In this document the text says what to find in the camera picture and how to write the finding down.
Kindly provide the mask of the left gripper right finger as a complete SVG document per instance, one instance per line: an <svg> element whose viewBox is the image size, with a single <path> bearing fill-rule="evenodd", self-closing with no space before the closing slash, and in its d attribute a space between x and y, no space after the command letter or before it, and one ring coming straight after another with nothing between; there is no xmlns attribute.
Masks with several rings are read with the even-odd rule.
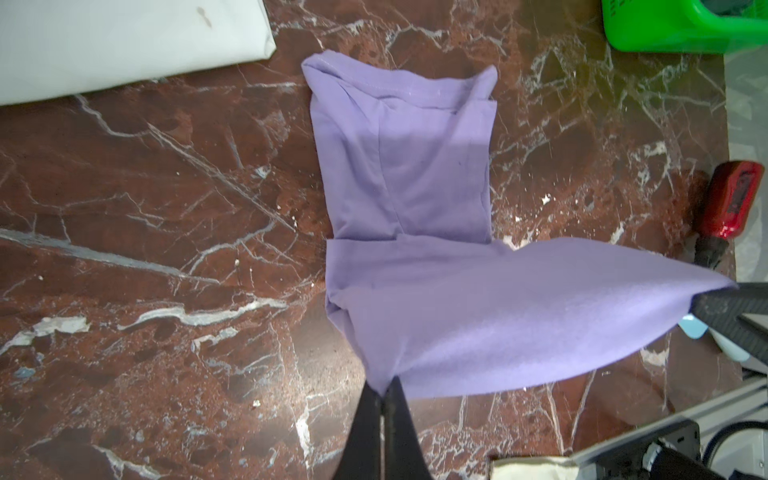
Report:
<svg viewBox="0 0 768 480"><path fill-rule="evenodd" d="M423 457L402 383L394 377L383 397L384 478L432 480Z"/></svg>

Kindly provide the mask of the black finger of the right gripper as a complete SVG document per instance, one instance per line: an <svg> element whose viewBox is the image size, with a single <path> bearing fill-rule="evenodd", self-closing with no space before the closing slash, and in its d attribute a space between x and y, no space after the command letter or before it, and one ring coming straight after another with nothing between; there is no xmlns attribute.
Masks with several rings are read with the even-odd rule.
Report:
<svg viewBox="0 0 768 480"><path fill-rule="evenodd" d="M733 361L750 359L767 365L767 283L739 283L693 297L689 311L708 327L715 342Z"/></svg>

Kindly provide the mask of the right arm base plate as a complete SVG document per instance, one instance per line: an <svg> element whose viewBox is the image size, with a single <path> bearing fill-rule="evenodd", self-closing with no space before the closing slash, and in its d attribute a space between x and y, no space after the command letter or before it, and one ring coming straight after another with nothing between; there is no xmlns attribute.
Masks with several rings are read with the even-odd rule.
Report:
<svg viewBox="0 0 768 480"><path fill-rule="evenodd" d="M637 431L575 454L578 479L707 479L699 425L688 419Z"/></svg>

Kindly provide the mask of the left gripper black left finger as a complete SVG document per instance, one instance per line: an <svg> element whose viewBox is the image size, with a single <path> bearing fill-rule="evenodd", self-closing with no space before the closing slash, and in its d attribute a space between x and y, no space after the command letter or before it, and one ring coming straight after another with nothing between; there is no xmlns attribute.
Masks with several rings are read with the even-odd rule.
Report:
<svg viewBox="0 0 768 480"><path fill-rule="evenodd" d="M333 480L376 480L381 475L382 399L365 383Z"/></svg>

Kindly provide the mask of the purple t shirt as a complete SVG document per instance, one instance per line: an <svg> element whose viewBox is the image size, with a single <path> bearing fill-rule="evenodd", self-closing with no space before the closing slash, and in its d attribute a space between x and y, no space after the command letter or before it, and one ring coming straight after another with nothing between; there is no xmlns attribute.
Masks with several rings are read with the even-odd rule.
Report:
<svg viewBox="0 0 768 480"><path fill-rule="evenodd" d="M326 312L369 386L482 395L578 376L666 334L709 269L583 238L492 236L497 70L427 79L325 51L302 63L333 235Z"/></svg>

